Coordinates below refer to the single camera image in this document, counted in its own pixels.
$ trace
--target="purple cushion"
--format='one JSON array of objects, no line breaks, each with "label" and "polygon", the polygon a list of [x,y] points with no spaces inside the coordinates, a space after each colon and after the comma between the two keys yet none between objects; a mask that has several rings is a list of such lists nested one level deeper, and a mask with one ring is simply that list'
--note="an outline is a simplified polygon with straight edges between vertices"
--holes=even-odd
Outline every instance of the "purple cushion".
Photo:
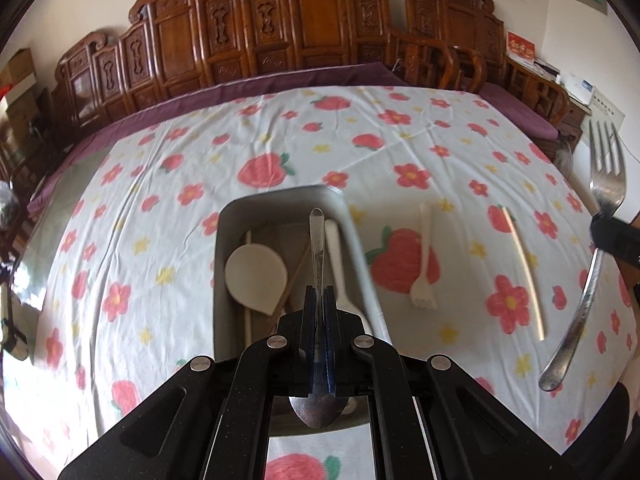
[{"label": "purple cushion", "polygon": [[530,139],[558,138],[558,130],[554,126],[501,86],[486,83],[480,90],[480,97],[492,104]]}]

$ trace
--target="white plastic fork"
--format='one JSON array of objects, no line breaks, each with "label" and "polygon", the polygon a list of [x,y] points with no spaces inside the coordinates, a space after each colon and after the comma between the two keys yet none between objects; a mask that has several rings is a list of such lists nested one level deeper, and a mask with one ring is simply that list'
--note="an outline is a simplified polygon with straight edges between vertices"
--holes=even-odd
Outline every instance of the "white plastic fork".
[{"label": "white plastic fork", "polygon": [[420,236],[422,237],[422,257],[420,261],[420,276],[414,281],[409,291],[411,302],[417,308],[436,310],[438,305],[433,297],[433,291],[427,280],[427,268],[429,267],[429,248],[431,245],[431,207],[425,203],[420,204]]}]

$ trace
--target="metal spoon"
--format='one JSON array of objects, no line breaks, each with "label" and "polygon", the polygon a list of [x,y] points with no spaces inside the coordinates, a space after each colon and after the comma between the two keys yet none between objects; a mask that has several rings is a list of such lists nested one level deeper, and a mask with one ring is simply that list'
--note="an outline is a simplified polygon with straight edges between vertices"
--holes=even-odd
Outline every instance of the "metal spoon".
[{"label": "metal spoon", "polygon": [[289,397],[293,411],[310,428],[325,428],[342,413],[348,397],[335,397],[329,393],[326,367],[326,338],[322,316],[322,272],[324,266],[324,214],[318,208],[309,215],[311,254],[314,264],[316,288],[316,335],[314,348],[313,390],[308,397]]}]

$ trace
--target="bed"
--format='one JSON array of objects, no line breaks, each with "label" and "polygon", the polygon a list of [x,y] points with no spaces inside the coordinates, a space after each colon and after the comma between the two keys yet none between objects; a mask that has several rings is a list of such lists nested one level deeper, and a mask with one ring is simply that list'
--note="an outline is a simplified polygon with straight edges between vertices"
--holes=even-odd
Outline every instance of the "bed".
[{"label": "bed", "polygon": [[[393,345],[417,358],[450,355],[560,453],[633,356],[631,301],[607,258],[562,387],[538,389],[586,278],[585,206],[513,123],[478,95],[449,88],[459,67],[446,44],[393,31],[386,0],[318,1],[336,2],[329,7],[335,16],[350,16],[348,30],[337,20],[334,43],[323,36],[322,47],[304,46],[312,36],[302,34],[309,22],[299,12],[311,11],[297,6],[308,0],[138,0],[121,38],[110,43],[89,35],[62,58],[58,126],[82,140],[38,206],[44,214],[34,237],[53,248],[39,267],[46,285],[21,290],[42,310],[33,363],[8,356],[2,363],[6,413],[54,472],[188,359],[214,354],[218,216],[232,200],[266,190],[340,189]],[[250,14],[254,7],[257,14]],[[262,28],[252,22],[257,15]],[[265,22],[284,36],[258,48],[251,38],[260,32],[248,31],[264,31]],[[176,23],[197,38],[197,48],[167,52],[165,45],[177,43],[163,34],[178,30]],[[361,34],[364,25],[378,35]],[[233,48],[205,56],[213,37]],[[139,47],[130,47],[131,38]],[[138,62],[134,52],[143,55]],[[359,57],[366,52],[380,55]],[[223,67],[236,67],[241,79],[264,74],[265,59],[281,59],[276,70],[300,70],[372,60],[392,68],[398,58],[400,78],[372,64],[320,77],[313,69],[270,75],[259,88],[264,79],[224,82],[232,72]],[[169,74],[170,64],[181,68]],[[144,73],[137,82],[136,70]],[[298,83],[283,79],[290,76]],[[69,179],[70,171],[80,176]],[[436,311],[410,305],[413,271],[398,271],[415,256],[417,206],[424,201],[434,208]],[[547,325],[544,342],[537,341],[500,205],[509,207],[527,250]],[[50,214],[54,207],[58,215]],[[65,222],[53,226],[52,217]],[[630,391],[640,378],[634,381]],[[373,478],[368,438],[366,425],[273,438],[266,477],[288,478],[287,471],[307,467],[318,478]]]}]

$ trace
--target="cardboard box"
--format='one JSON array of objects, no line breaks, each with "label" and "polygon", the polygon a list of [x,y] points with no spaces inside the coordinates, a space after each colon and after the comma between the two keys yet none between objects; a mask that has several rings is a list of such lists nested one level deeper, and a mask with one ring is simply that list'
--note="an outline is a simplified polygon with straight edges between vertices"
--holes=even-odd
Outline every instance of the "cardboard box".
[{"label": "cardboard box", "polygon": [[34,72],[31,50],[28,48],[20,49],[0,72],[0,86],[16,85]]}]

